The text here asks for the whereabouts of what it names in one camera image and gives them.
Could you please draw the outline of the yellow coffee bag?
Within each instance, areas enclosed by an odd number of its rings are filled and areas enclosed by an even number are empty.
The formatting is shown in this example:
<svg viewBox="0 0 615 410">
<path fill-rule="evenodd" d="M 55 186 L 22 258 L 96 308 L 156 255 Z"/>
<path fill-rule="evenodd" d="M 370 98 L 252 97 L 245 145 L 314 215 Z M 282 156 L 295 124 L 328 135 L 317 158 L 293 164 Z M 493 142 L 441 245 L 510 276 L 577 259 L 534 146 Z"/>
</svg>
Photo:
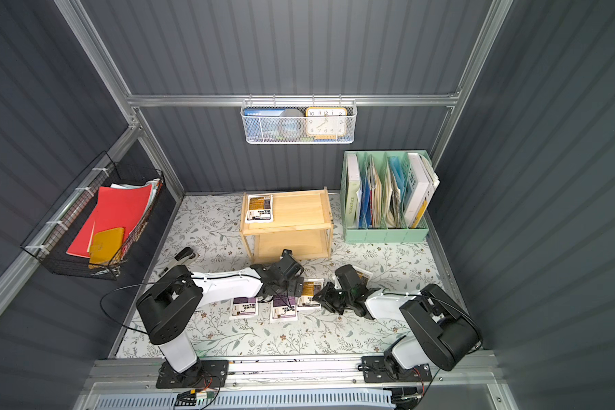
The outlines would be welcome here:
<svg viewBox="0 0 615 410">
<path fill-rule="evenodd" d="M 325 284 L 323 278 L 306 278 L 302 286 L 302 295 L 297 298 L 297 310 L 309 311 L 319 309 L 320 304 L 314 301 L 314 296 L 319 293 Z"/>
<path fill-rule="evenodd" d="M 360 278 L 363 285 L 365 285 L 365 287 L 369 287 L 369 282 L 372 279 L 373 274 L 363 268 L 359 268 L 358 266 L 353 266 L 353 269 L 356 271 L 356 274 Z"/>
<path fill-rule="evenodd" d="M 248 195 L 244 221 L 246 223 L 273 222 L 273 195 Z"/>
</svg>

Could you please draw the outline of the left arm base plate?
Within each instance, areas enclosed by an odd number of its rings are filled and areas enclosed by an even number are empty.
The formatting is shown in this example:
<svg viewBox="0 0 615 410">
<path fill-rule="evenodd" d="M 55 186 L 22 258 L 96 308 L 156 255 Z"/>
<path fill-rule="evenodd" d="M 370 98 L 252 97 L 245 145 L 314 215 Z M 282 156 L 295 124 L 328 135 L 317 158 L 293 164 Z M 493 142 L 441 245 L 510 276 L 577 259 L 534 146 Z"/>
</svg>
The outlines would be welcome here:
<svg viewBox="0 0 615 410">
<path fill-rule="evenodd" d="M 184 372 L 175 371 L 164 361 L 155 383 L 157 389 L 217 389 L 224 385 L 229 370 L 228 360 L 199 360 Z"/>
</svg>

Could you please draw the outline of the purple coffee bag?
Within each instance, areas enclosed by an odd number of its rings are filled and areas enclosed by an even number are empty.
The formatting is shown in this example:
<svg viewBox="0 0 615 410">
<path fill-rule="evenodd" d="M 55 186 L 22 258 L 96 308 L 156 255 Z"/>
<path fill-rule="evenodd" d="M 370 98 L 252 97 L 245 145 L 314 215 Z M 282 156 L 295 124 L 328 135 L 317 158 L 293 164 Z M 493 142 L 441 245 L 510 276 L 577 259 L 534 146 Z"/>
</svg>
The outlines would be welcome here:
<svg viewBox="0 0 615 410">
<path fill-rule="evenodd" d="M 297 301 L 295 297 L 275 297 L 270 310 L 270 322 L 298 320 Z"/>
<path fill-rule="evenodd" d="M 249 319 L 258 316 L 259 306 L 256 297 L 236 297 L 230 307 L 231 319 Z"/>
</svg>

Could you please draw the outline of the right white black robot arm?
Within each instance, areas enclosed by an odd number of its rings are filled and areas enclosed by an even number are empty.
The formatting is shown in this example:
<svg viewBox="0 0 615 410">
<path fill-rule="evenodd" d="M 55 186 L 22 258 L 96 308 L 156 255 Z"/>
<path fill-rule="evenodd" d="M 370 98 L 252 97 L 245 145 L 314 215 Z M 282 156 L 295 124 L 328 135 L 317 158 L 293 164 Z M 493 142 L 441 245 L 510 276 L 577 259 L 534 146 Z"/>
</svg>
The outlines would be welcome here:
<svg viewBox="0 0 615 410">
<path fill-rule="evenodd" d="M 339 285 L 327 283 L 313 297 L 325 310 L 402 321 L 410 329 L 382 355 L 361 359 L 359 370 L 368 383 L 432 380 L 433 369 L 453 370 L 483 343 L 471 316 L 439 285 L 429 284 L 415 293 L 369 288 L 351 265 L 338 268 L 335 276 Z"/>
</svg>

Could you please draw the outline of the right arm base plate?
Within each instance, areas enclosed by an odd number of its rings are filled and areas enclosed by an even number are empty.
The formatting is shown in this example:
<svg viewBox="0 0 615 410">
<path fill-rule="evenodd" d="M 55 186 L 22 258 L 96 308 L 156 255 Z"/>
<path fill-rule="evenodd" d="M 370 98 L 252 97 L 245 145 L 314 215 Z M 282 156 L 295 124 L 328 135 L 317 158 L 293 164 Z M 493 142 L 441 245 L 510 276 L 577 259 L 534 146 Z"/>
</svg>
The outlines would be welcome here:
<svg viewBox="0 0 615 410">
<path fill-rule="evenodd" d="M 425 383 L 432 381 L 432 369 L 428 364 L 404 368 L 397 361 L 382 355 L 363 356 L 358 371 L 368 384 Z"/>
</svg>

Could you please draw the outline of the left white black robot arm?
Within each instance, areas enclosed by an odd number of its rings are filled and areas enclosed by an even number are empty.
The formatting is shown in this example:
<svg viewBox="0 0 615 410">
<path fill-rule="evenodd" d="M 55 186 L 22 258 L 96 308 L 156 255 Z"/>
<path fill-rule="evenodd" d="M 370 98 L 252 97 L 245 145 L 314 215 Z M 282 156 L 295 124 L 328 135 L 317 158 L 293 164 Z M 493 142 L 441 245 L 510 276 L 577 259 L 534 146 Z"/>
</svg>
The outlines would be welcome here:
<svg viewBox="0 0 615 410">
<path fill-rule="evenodd" d="M 192 272 L 186 263 L 195 253 L 189 247 L 174 259 L 164 275 L 136 301 L 150 343 L 157 346 L 174 372 L 198 368 L 200 360 L 186 333 L 194 312 L 213 302 L 235 298 L 268 298 L 288 302 L 302 295 L 304 267 L 283 250 L 271 265 L 254 264 L 225 273 Z"/>
</svg>

